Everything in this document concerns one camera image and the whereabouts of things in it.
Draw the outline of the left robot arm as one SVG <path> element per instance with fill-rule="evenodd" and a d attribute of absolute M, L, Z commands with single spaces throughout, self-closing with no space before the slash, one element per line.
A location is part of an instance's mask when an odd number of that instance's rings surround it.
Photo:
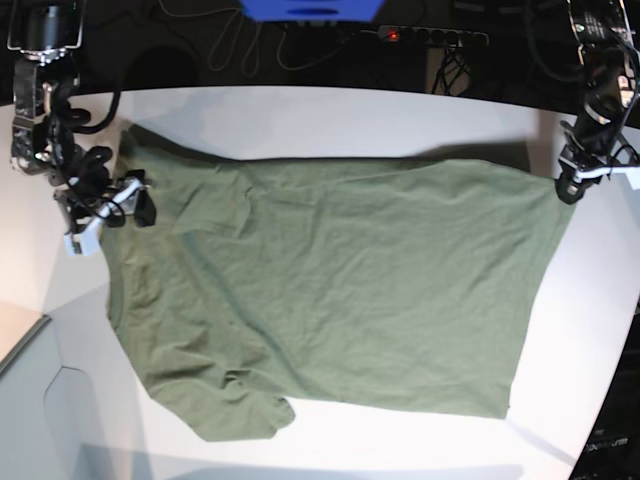
<path fill-rule="evenodd" d="M 555 181 L 558 198 L 573 205 L 603 177 L 639 169 L 639 152 L 623 134 L 639 100 L 639 50 L 622 1 L 569 1 L 567 11 L 581 65 L 572 77 L 554 72 L 542 60 L 533 33 L 534 6 L 523 3 L 534 61 L 550 78 L 579 87 L 576 120 L 561 123 L 565 146 Z"/>

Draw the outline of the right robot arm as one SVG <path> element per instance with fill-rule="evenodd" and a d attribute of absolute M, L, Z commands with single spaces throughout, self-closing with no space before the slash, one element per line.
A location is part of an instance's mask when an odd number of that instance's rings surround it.
<path fill-rule="evenodd" d="M 155 224 L 157 211 L 142 170 L 113 178 L 107 146 L 84 149 L 75 137 L 94 135 L 114 120 L 121 90 L 115 88 L 107 115 L 92 123 L 89 111 L 70 99 L 80 86 L 73 58 L 83 42 L 83 1 L 16 1 L 7 48 L 14 65 L 11 163 L 28 176 L 43 175 L 54 189 L 70 234 L 91 226 L 119 228 L 128 217 L 140 227 Z"/>

